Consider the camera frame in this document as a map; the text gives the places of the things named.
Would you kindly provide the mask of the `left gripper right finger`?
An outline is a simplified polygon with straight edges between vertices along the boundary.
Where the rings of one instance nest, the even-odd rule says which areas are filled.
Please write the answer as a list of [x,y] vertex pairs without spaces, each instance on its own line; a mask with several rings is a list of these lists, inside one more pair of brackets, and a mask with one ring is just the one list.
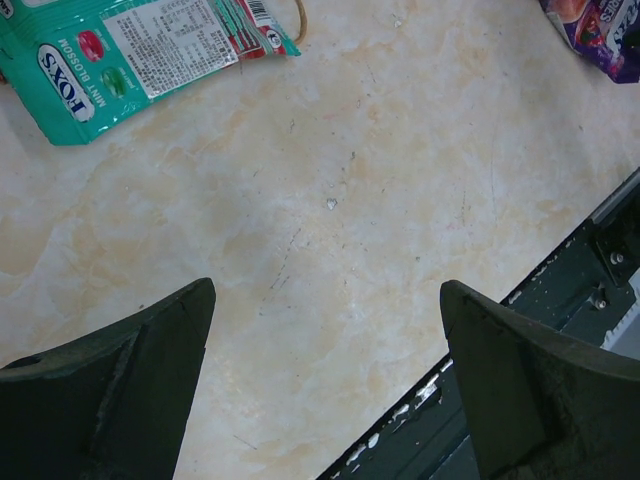
[[638,478],[637,360],[456,280],[440,309],[481,478]]

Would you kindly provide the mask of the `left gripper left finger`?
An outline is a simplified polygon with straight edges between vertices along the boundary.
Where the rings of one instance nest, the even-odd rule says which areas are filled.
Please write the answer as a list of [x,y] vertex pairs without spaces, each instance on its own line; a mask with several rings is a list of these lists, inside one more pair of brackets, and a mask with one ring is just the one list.
[[214,306],[212,280],[198,279],[2,367],[2,478],[172,478]]

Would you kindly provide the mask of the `teal mint candy bag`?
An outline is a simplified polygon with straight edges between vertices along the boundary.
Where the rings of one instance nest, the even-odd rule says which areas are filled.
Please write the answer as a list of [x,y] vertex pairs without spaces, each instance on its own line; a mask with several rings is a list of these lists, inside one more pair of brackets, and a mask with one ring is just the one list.
[[262,1],[1,3],[1,75],[55,146],[242,61],[297,56],[294,40]]

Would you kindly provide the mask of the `red paper bag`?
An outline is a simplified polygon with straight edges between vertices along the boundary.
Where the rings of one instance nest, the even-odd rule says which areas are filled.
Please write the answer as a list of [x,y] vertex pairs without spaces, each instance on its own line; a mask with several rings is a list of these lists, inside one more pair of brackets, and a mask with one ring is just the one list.
[[299,32],[297,37],[294,40],[294,44],[296,46],[299,46],[302,44],[307,34],[308,18],[307,18],[304,2],[302,0],[295,0],[295,4],[297,7],[298,16],[299,16]]

